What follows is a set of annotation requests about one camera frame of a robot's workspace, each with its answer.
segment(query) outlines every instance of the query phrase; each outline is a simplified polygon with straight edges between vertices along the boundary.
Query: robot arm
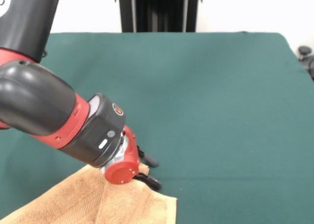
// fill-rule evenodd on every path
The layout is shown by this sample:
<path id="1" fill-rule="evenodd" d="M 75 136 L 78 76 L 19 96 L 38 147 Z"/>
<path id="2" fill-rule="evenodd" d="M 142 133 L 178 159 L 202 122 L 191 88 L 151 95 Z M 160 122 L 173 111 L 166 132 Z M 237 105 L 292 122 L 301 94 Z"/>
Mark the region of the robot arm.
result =
<path id="1" fill-rule="evenodd" d="M 125 125 L 126 115 L 103 94 L 84 100 L 41 66 L 58 0 L 11 0 L 0 17 L 0 128 L 13 127 L 71 157 L 100 168 L 115 184 L 140 174 L 140 158 L 155 167 Z"/>

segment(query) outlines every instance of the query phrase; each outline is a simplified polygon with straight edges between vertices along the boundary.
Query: black robot arm segment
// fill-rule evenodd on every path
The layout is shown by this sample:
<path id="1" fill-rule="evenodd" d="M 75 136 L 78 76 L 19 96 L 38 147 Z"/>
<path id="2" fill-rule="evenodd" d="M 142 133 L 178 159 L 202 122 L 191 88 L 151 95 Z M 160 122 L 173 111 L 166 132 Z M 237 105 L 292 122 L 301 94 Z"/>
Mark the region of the black robot arm segment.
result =
<path id="1" fill-rule="evenodd" d="M 76 103 L 74 90 L 36 63 L 11 61 L 0 66 L 0 120 L 32 135 L 56 132 Z"/>
<path id="2" fill-rule="evenodd" d="M 0 48 L 40 62 L 58 1 L 5 0 L 5 5 L 9 4 L 9 8 L 0 17 Z"/>

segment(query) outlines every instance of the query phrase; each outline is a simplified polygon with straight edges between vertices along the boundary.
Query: black stand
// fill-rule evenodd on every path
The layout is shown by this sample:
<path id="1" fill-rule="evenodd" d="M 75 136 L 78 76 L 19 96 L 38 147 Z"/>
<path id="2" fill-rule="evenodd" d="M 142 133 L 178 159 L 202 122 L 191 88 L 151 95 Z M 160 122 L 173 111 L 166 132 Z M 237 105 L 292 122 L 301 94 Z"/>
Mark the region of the black stand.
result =
<path id="1" fill-rule="evenodd" d="M 119 0 L 122 32 L 195 32 L 198 0 Z"/>

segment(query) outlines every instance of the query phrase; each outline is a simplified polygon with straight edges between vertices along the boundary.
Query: green table cover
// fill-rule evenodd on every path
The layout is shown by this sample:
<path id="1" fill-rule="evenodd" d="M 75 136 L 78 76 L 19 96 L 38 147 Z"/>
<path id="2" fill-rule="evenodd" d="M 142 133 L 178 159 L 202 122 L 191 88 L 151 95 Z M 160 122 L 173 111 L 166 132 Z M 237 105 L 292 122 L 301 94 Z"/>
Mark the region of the green table cover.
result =
<path id="1" fill-rule="evenodd" d="M 42 64 L 127 113 L 178 224 L 314 223 L 314 88 L 280 34 L 52 34 Z M 83 166 L 0 132 L 0 218 Z"/>

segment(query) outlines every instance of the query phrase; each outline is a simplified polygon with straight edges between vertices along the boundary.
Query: white wall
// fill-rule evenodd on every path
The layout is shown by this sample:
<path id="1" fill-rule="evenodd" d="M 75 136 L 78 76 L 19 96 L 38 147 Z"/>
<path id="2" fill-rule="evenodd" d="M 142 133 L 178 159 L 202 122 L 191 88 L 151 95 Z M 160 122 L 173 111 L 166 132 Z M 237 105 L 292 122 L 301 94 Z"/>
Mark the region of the white wall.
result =
<path id="1" fill-rule="evenodd" d="M 261 31 L 283 34 L 291 48 L 314 49 L 314 0 L 204 0 L 198 32 Z M 60 0 L 52 32 L 121 32 L 119 2 Z"/>

